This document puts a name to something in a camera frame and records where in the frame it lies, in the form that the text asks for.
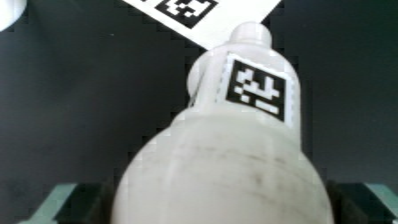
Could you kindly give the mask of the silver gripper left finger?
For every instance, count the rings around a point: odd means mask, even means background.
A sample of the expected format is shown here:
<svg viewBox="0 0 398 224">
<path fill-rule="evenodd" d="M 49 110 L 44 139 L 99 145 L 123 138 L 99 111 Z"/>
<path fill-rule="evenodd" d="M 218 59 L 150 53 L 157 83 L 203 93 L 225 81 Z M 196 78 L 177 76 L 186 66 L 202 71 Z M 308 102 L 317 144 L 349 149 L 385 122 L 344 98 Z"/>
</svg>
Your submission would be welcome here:
<svg viewBox="0 0 398 224">
<path fill-rule="evenodd" d="M 19 224 L 111 224 L 113 191 L 102 183 L 60 184 Z"/>
</svg>

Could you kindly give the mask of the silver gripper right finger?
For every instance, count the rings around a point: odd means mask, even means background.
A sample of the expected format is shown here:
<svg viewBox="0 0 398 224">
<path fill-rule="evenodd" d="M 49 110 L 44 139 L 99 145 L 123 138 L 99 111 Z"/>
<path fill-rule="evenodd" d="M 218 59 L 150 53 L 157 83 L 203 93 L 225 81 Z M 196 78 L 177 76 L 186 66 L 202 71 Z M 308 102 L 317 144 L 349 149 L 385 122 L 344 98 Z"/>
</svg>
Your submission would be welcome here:
<svg viewBox="0 0 398 224">
<path fill-rule="evenodd" d="M 398 224 L 398 195 L 385 184 L 328 183 L 337 224 Z"/>
</svg>

